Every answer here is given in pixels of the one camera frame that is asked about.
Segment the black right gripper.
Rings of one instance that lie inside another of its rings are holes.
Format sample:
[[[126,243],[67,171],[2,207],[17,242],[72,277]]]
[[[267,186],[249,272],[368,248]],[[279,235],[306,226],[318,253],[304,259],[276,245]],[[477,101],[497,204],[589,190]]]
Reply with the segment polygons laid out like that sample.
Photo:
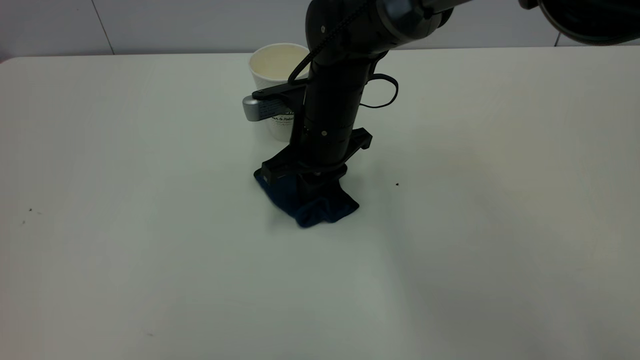
[[[318,196],[320,173],[323,185],[320,196],[329,201],[342,201],[346,193],[340,180],[345,172],[339,170],[359,150],[370,148],[372,135],[364,128],[354,129],[346,139],[330,143],[326,139],[301,136],[301,143],[287,145],[274,157],[263,162],[261,176],[267,183],[288,176],[297,176],[297,196],[300,201],[311,201]]]

